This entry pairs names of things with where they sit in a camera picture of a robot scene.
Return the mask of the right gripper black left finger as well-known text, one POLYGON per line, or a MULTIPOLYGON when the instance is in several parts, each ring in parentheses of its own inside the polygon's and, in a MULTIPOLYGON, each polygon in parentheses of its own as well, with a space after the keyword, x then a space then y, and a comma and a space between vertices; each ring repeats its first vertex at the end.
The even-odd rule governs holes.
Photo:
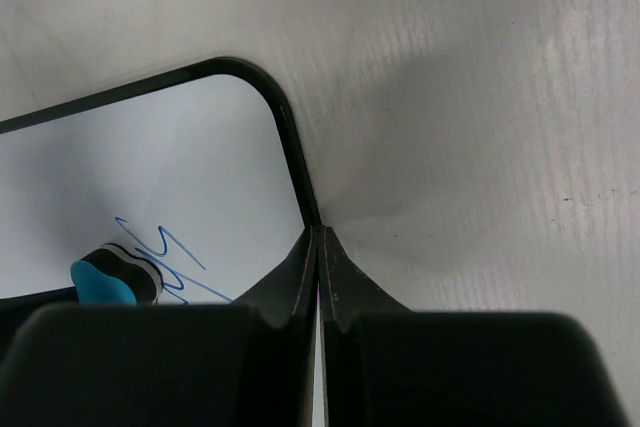
POLYGON ((5 426, 307 426, 316 230, 229 304, 1 303, 5 426))

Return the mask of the white whiteboard black rim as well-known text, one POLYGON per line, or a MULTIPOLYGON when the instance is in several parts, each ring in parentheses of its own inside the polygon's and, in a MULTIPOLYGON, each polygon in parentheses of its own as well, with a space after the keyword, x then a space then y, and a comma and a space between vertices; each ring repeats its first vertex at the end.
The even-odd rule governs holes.
POLYGON ((105 243, 157 264, 164 303, 225 303, 320 215, 290 103, 216 57, 1 124, 1 295, 71 284, 105 243))

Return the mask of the blue whiteboard eraser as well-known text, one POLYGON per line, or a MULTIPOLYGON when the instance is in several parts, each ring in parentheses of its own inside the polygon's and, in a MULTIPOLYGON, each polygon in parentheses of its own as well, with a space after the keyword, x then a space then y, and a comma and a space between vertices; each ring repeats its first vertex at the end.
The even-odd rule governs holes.
POLYGON ((75 261, 70 277, 84 304, 152 305, 163 288, 161 272, 152 262, 114 243, 75 261))

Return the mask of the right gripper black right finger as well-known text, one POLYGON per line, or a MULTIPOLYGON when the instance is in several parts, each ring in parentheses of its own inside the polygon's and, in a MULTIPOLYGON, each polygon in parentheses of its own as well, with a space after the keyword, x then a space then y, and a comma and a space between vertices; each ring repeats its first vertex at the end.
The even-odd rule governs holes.
POLYGON ((319 233, 332 426, 624 426, 595 343, 550 312, 415 312, 319 233))

